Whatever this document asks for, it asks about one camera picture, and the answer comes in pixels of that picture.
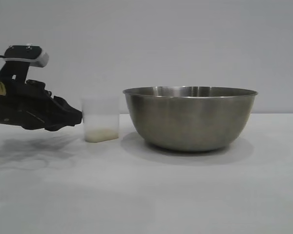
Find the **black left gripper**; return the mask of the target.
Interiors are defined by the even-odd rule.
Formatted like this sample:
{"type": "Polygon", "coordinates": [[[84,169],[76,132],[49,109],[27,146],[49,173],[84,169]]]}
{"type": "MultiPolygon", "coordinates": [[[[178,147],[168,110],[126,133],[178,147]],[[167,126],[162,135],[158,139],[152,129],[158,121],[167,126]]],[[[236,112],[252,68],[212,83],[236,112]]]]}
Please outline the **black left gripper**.
{"type": "Polygon", "coordinates": [[[0,80],[0,124],[50,132],[80,124],[82,112],[58,96],[53,97],[56,105],[52,107],[51,94],[40,81],[0,80]]]}

